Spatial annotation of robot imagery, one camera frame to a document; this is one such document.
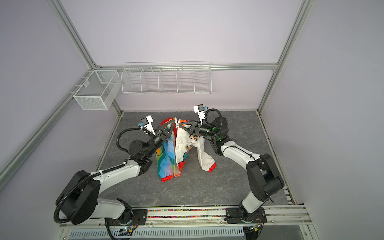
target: white wire basket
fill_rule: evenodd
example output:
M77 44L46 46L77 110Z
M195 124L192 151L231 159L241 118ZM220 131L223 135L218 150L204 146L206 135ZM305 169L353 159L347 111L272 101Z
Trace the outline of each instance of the white wire basket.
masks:
M93 70L73 97L84 110L108 110L120 86L117 71Z
M123 63L122 91L126 94L181 94L212 92L210 64Z

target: gray marble floor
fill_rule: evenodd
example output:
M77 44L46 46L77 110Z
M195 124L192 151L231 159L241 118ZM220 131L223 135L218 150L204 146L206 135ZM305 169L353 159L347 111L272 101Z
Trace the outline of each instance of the gray marble floor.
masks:
M198 120L193 112L125 112L114 139L111 142L101 169L122 163L128 154L116 147L116 136L126 128L136 127L140 119L152 115L154 127L166 118ZM256 112L227 111L222 112L228 121L228 135L237 144L252 152L271 154ZM128 148L134 139L147 141L149 137L142 131L131 131L120 138L122 147ZM159 205L238 205L249 193L248 178L245 169L229 158L214 153L210 143L205 142L205 152L216 161L217 167L211 172L200 168L196 148L192 148L182 173L179 177L161 182L157 175L155 156L150 169L143 175L122 181L100 194L106 199L121 198L131 206ZM275 204L288 204L284 191L280 190L272 197Z

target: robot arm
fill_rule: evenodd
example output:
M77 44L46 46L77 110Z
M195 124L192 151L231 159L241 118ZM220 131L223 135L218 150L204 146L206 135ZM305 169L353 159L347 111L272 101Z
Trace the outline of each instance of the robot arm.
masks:
M88 218L113 218L116 222L124 225L131 221L131 206L122 199L108 200L99 198L98 195L105 189L128 178L139 176L145 173L152 161L149 159L160 145L172 135L175 120L160 125L156 133L153 133L152 118L142 119L142 123L136 129L122 131L116 140L119 149L126 151L130 156L122 164L99 172L87 173L84 170L77 172L63 192L56 200L56 209L53 219L56 223L71 221L73 224L80 224ZM147 126L145 131L151 136L148 142L133 140L129 149L124 149L119 144L121 135L126 131L141 130ZM59 212L62 211L67 219L60 219Z
M189 121L179 124L179 127L193 136L202 135L210 141L216 154L232 159L247 171L251 191L239 206L245 210L241 214L242 219L252 221L255 211L271 195L284 187L284 181L274 159L268 154L260 155L250 152L230 139L227 135L229 131L227 120L217 109L207 110L207 107L203 107L203 105L195 106L194 109L195 112L196 109L198 110L200 123ZM217 112L219 117L215 118L213 122L208 122L205 116L211 111Z

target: red cuff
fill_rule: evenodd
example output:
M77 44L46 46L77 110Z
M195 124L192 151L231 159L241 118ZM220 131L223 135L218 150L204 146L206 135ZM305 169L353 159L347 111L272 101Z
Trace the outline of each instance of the red cuff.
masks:
M212 170L215 169L215 167L216 167L216 163L214 163L214 164L211 166L211 168L208 170L208 172L212 172Z
M165 178L161 178L162 182L168 181L169 179L172 179L173 175L166 176Z

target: black cable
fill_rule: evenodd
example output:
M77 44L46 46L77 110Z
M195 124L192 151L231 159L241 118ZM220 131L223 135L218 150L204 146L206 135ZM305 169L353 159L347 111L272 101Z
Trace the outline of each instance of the black cable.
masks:
M215 115L213 115L213 113L211 113L211 112L209 112L209 113L210 113L214 118L216 118ZM205 121L205 122L206 122L206 121Z
M260 218L258 215L256 215L256 216L257 216L257 218L258 218L259 221L260 221L260 229L261 229L262 226L263 226L262 220L261 220L261 218ZM246 230L246 231L244 231L244 232L252 232L255 228L257 228L257 226L258 226L258 225L253 226L252 228L249 228L248 230Z
M245 154L247 154L248 156L250 156L251 158L253 158L254 161L256 161L256 159L252 156L252 154L250 154L249 152L246 152L246 151L244 151L243 149L241 149L241 148L239 148L239 147L236 147L236 146L229 146L229 147L226 147L226 148L222 151L221 154L224 154L224 151L225 151L227 148L230 148L230 147L237 148L237 149L243 151Z
M272 198L268 195L268 193L264 190L266 196L268 197L267 199L270 199L272 201L273 204L275 204L275 202L272 200Z
M155 137L155 135L153 135L153 133L151 131L149 131L148 129L146 129L145 127L143 127L141 130L143 130L144 132L146 132L148 134L148 136L150 137Z
M111 233L111 230L109 229L109 225L108 225L108 220L107 218L105 218L105 225L107 227L107 233L109 235L109 237L112 239L112 240L116 240L116 238L113 236L113 234Z
M262 225L262 228L260 229L259 234L257 235L257 237L260 236L260 234L262 233L263 228L264 228L264 224Z
M210 113L210 112L217 112L218 113L218 117L220 118L220 125L218 126L218 135L220 135L220 133L221 133L221 128L222 128L222 126L223 126L223 116L221 115L221 112L219 111L219 110L217 110L217 109L215 109L215 108L211 108L211 109L208 109L206 112L205 112L205 114L208 114L208 113ZM205 123L206 124L209 124L209 125L211 125L211 124L213 124L214 123L214 121L213 122L208 122L208 120L207 120L207 118L205 118Z
M134 131L134 130L140 130L139 127L134 127L134 128L127 128L127 129L124 129L123 131L121 131L118 135L118 137L116 138L116 146L118 149L120 149L121 151L124 151L124 152L128 152L128 149L125 149L123 148L122 146L120 146L120 137L121 135L123 135L124 133L128 132L128 131Z
M120 164L118 166L115 166L115 167L111 167L111 168L108 168L106 170L103 171L103 173L107 173L107 172L110 172L110 171L114 171L116 169L119 169L121 167L124 167L125 165L124 164ZM66 218L66 219L60 219L59 218L59 212L61 210L61 207L63 206L65 200L67 200L67 198L76 190L78 189L81 185L83 185L84 183L86 183L87 181L93 179L94 177L97 177L97 176L100 176L101 173L98 172L98 173L95 173L95 174L92 174L86 178L84 178L83 180L79 181L75 186L73 186L65 195L64 197L62 197L59 201L59 203L57 204L56 206L56 209L53 213L53 220L56 222L56 223L66 223L66 222L69 222L70 219L69 218Z

